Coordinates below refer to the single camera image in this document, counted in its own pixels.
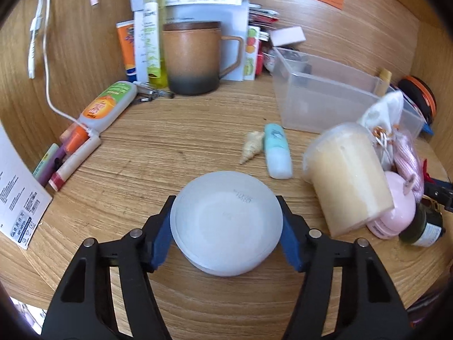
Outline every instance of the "pink toy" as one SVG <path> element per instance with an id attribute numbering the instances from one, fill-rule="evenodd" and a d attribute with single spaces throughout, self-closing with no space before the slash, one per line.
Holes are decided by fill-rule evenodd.
<path id="1" fill-rule="evenodd" d="M 397 173 L 386 171 L 386 178 L 395 208 L 383 213 L 366 226 L 381 239 L 391 239 L 406 229 L 414 219 L 415 196 L 412 192 L 414 180 L 406 182 Z"/>

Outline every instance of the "blue gripper pad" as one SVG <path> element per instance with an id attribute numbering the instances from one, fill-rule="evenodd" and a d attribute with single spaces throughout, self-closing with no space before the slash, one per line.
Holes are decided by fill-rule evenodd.
<path id="1" fill-rule="evenodd" d="M 170 211 L 168 211 L 167 216 L 165 217 L 153 243 L 153 258 L 151 259 L 151 267 L 154 270 L 157 270 L 157 268 L 165 262 L 170 248 L 171 239 Z"/>
<path id="2" fill-rule="evenodd" d="M 302 272 L 304 262 L 299 255 L 300 242 L 297 240 L 285 215 L 283 215 L 283 229 L 280 237 L 280 244 L 282 245 L 286 261 L 293 266 L 297 272 Z"/>

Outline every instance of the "metal screw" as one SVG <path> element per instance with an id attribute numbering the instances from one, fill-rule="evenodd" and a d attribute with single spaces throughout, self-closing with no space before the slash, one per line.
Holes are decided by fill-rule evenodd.
<path id="1" fill-rule="evenodd" d="M 315 239 L 318 239 L 319 237 L 321 237 L 322 233 L 318 230 L 318 229 L 311 229 L 309 231 L 309 236 L 315 238 Z"/>
<path id="2" fill-rule="evenodd" d="M 141 231 L 141 229 L 132 229 L 129 233 L 129 235 L 132 237 L 141 237 L 141 234 L 143 234 L 143 231 Z"/>
<path id="3" fill-rule="evenodd" d="M 357 244 L 360 245 L 362 248 L 365 248 L 370 245 L 370 242 L 366 240 L 364 237 L 360 237 L 357 239 Z"/>
<path id="4" fill-rule="evenodd" d="M 89 248 L 94 244 L 94 242 L 95 242 L 94 238 L 88 237 L 83 241 L 83 246 Z"/>

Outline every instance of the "mug handle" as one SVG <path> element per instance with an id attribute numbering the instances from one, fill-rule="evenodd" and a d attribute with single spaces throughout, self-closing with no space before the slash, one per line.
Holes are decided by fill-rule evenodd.
<path id="1" fill-rule="evenodd" d="M 244 51 L 244 40 L 241 37 L 237 37 L 237 36 L 222 36 L 221 38 L 222 38 L 222 41 L 229 41 L 229 40 L 238 41 L 239 42 L 239 50 L 237 52 L 236 62 L 233 65 L 230 65 L 229 67 L 223 69 L 220 72 L 220 75 L 219 75 L 220 79 L 222 79 L 228 73 L 232 72 L 234 69 L 236 69 L 241 64 L 242 53 Z"/>

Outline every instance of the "ceramic mug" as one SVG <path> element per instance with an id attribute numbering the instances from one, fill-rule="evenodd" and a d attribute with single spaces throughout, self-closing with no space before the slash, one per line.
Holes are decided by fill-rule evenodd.
<path id="1" fill-rule="evenodd" d="M 239 42 L 236 62 L 220 70 L 221 41 Z M 200 95 L 219 87 L 220 79 L 241 64 L 243 39 L 221 35 L 221 22 L 181 22 L 164 25 L 168 87 L 180 95 Z"/>

